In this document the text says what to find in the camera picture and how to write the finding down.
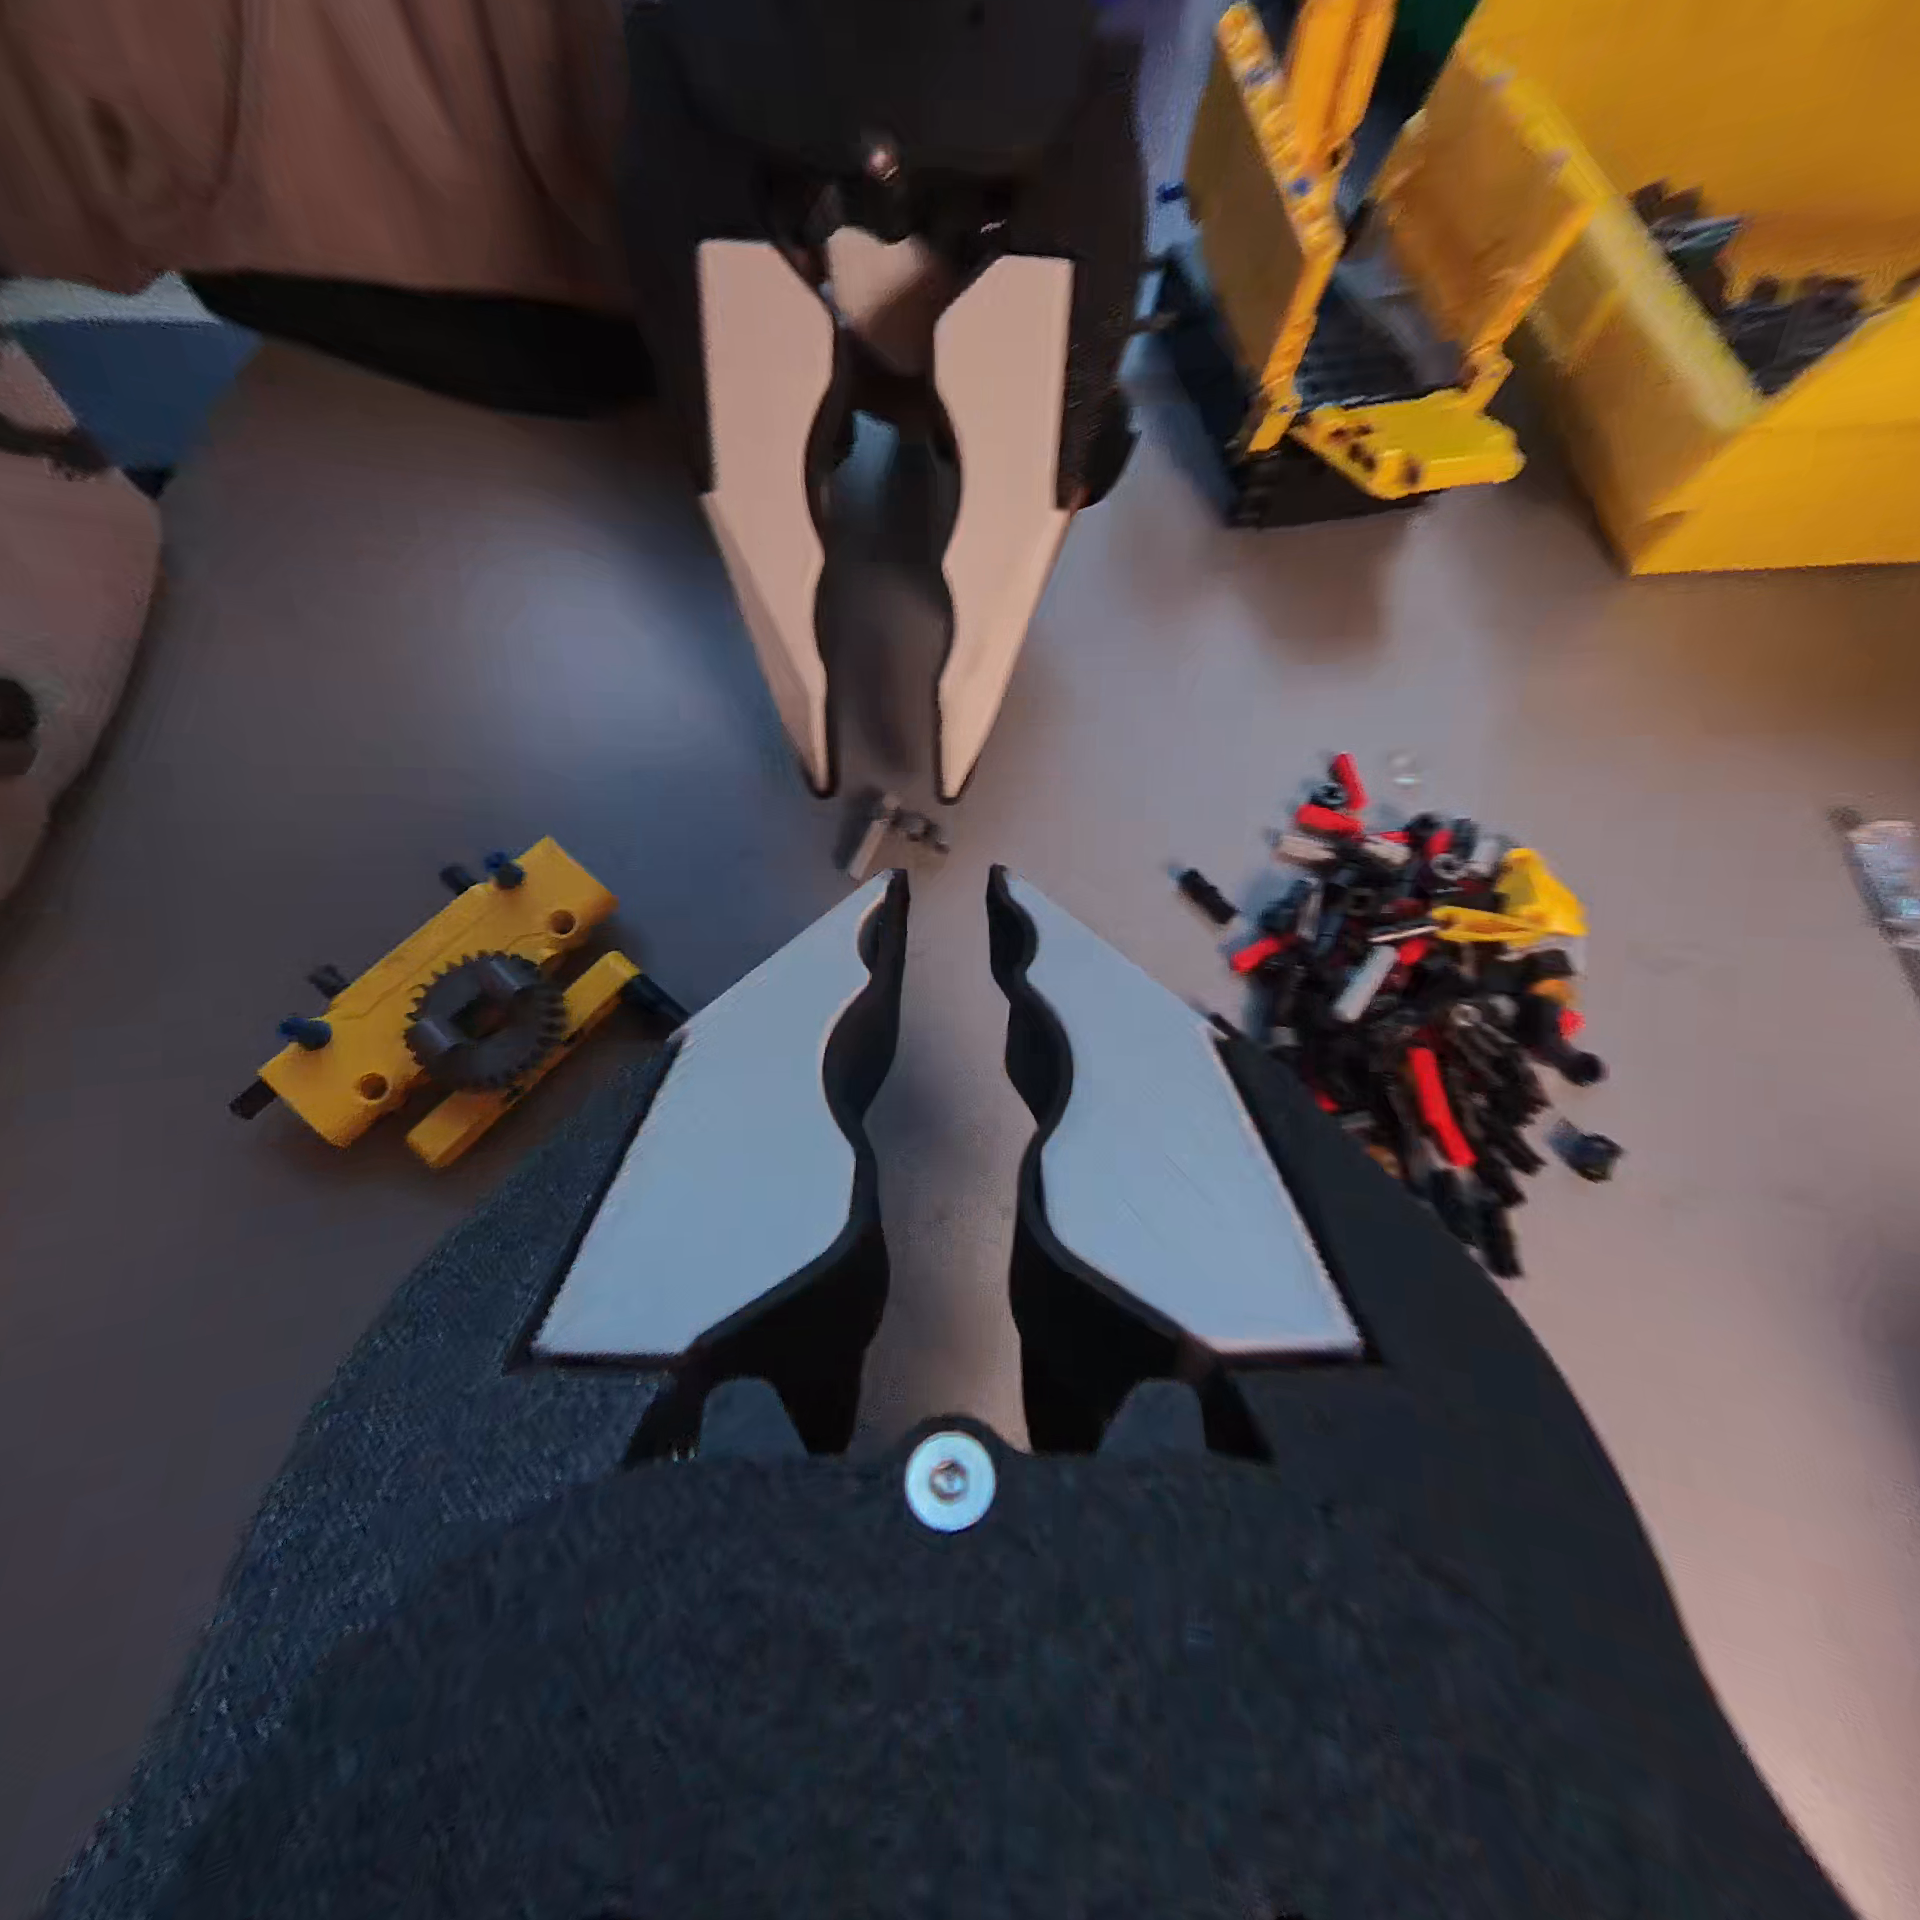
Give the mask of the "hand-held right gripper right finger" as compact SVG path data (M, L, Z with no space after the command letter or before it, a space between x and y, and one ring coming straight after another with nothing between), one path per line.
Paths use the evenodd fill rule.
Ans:
M1036 1452L1096 1452L1124 1402L1179 1384L1202 1443L1262 1452L1240 1373L1352 1364L1343 1299L1217 1027L992 866L1001 1068L1031 1120L1009 1302Z

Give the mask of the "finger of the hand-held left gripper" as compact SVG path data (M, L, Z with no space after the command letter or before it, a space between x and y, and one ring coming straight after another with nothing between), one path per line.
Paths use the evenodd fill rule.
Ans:
M774 244L712 237L695 258L707 395L704 514L808 788L836 788L818 637L826 536L817 432L839 400L827 302Z
M1058 501L1072 262L1000 256L934 328L930 378L959 498L942 574L952 634L936 686L936 784L961 803L1066 543Z

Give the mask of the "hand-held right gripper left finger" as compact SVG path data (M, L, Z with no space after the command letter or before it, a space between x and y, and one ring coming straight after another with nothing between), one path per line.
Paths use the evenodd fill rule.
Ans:
M890 1295L870 1115L899 1044L911 878L883 870L683 1022L572 1235L532 1364L659 1382L641 1445L766 1382L847 1452Z

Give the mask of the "pile of small building pieces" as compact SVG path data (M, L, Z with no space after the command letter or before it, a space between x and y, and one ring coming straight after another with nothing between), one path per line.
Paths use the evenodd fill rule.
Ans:
M1623 1144L1568 1112L1610 1080L1584 987L1590 916L1534 846L1393 788L1352 752L1292 790L1264 885L1169 880L1218 938L1240 1030L1497 1279L1558 1160L1610 1184Z

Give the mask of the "yellow beam assembly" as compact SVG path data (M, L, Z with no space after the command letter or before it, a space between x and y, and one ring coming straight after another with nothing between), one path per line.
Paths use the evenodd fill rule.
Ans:
M462 1160L580 1044L617 1018L675 1035L688 1008L646 967L598 946L617 895L553 836L447 866L448 900L358 976L313 968L315 1014L280 1022L280 1046L230 1115L286 1108L350 1148L422 1108L408 1148L433 1170Z

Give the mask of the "small grey connector assembly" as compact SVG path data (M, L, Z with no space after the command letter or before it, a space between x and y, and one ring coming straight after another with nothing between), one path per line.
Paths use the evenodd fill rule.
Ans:
M836 870L860 885L890 864L890 855L950 856L950 830L920 807L911 807L896 790L865 787L848 805L836 838Z

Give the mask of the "person's left forearm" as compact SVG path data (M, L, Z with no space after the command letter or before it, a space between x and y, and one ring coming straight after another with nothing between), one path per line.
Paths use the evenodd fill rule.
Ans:
M617 5L6 3L6 269L623 312Z

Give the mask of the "black wrist rest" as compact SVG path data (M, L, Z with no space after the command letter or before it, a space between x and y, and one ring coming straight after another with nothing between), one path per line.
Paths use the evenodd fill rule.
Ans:
M592 421L656 395L636 322L588 307L275 272L196 272L183 286L260 338L499 413Z

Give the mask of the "yellow and black robot model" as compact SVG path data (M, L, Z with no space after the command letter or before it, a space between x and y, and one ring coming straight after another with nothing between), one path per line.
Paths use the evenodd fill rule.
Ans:
M1545 103L1456 50L1385 141L1388 3L1228 5L1145 328L1236 530L1513 482L1506 347L1594 207Z

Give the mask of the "yellow storage bin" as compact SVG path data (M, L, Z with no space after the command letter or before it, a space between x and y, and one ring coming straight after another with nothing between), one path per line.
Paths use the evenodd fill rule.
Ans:
M1626 568L1915 563L1919 5L1476 5L1456 50L1545 103L1596 204L1521 362ZM1850 280L1864 320L1763 394L1654 186L1740 219L1731 294Z

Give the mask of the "heap of black building pieces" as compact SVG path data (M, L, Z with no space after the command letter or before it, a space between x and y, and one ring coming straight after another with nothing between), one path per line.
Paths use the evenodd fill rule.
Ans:
M1628 204L1670 274L1705 312L1763 398L1810 372L1876 310L1859 277L1740 279L1732 247L1746 221L1711 213L1696 186L1647 183Z

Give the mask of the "small clear-handled screwdriver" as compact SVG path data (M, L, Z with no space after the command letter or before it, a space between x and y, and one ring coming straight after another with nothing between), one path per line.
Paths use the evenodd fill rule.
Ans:
M1828 823L1864 911L1919 999L1919 823L1871 818L1856 807L1834 807Z

